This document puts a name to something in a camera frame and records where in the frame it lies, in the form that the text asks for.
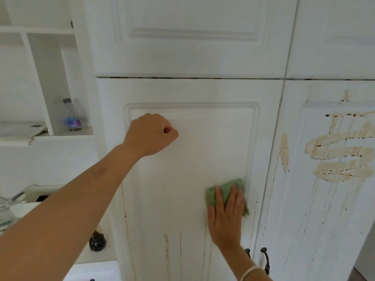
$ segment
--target white cord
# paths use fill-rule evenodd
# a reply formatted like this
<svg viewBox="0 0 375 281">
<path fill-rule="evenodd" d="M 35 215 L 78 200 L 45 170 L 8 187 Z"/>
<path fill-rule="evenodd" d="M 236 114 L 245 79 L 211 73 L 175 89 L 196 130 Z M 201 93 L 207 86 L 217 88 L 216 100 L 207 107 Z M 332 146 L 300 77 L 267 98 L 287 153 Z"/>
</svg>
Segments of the white cord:
<svg viewBox="0 0 375 281">
<path fill-rule="evenodd" d="M 241 277 L 240 281 L 243 281 L 247 275 L 249 275 L 250 272 L 252 272 L 255 269 L 261 269 L 259 266 L 254 265 L 253 267 L 249 268 Z"/>
</svg>

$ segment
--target bottle label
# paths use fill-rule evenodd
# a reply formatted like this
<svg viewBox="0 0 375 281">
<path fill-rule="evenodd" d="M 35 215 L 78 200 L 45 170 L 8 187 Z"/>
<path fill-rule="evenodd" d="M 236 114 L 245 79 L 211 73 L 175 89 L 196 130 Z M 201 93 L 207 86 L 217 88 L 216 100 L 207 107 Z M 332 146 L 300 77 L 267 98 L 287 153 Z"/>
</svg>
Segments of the bottle label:
<svg viewBox="0 0 375 281">
<path fill-rule="evenodd" d="M 79 121 L 78 118 L 68 117 L 66 122 L 70 127 L 81 127 L 82 126 L 82 124 L 81 124 L 81 122 Z"/>
</svg>

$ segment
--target green sponge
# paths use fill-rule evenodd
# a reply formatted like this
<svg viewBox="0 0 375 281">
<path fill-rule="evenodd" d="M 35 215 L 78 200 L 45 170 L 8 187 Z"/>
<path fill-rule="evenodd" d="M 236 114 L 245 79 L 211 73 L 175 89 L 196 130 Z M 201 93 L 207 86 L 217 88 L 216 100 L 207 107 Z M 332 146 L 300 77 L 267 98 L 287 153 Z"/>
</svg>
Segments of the green sponge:
<svg viewBox="0 0 375 281">
<path fill-rule="evenodd" d="M 241 189 L 242 192 L 245 193 L 245 183 L 241 178 L 233 179 L 231 181 L 228 181 L 228 182 L 220 185 L 219 187 L 220 187 L 221 195 L 223 196 L 224 206 L 227 205 L 227 201 L 228 201 L 229 194 L 230 194 L 230 191 L 231 191 L 231 187 L 232 187 L 233 184 L 235 184 L 237 186 L 237 191 Z M 216 207 L 215 188 L 216 188 L 216 186 L 211 186 L 211 187 L 206 189 L 206 204 L 207 204 L 207 207 L 209 205 L 213 205 L 213 206 Z M 242 216 L 246 217 L 249 214 L 250 214 L 249 208 L 247 207 L 247 202 L 245 200 L 245 206 L 243 208 Z"/>
</svg>

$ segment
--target person's right hand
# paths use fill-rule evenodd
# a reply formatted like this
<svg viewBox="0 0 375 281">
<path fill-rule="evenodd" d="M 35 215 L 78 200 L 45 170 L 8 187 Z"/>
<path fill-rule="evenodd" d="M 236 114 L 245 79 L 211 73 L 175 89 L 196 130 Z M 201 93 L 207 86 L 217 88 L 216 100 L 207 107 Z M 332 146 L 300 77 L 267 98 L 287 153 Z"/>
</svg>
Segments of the person's right hand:
<svg viewBox="0 0 375 281">
<path fill-rule="evenodd" d="M 222 252 L 241 246 L 242 212 L 245 198 L 241 190 L 236 191 L 233 185 L 224 209 L 220 188 L 215 189 L 216 209 L 208 208 L 209 231 L 211 239 Z"/>
<path fill-rule="evenodd" d="M 178 136 L 177 130 L 160 114 L 146 113 L 130 123 L 123 145 L 139 159 L 156 154 Z"/>
</svg>

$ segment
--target forearm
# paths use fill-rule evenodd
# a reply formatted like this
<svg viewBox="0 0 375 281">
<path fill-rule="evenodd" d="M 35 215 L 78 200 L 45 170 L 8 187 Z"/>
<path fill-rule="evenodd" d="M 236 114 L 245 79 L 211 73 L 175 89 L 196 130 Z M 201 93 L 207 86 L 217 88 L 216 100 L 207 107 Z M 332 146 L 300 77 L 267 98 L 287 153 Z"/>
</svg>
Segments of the forearm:
<svg viewBox="0 0 375 281">
<path fill-rule="evenodd" d="M 241 279 L 246 270 L 256 265 L 241 246 L 222 250 L 221 253 L 237 280 Z M 265 274 L 264 270 L 255 269 L 247 275 L 244 281 L 271 281 L 271 279 Z"/>
<path fill-rule="evenodd" d="M 115 147 L 9 228 L 0 238 L 4 280 L 62 280 L 138 159 Z"/>
</svg>

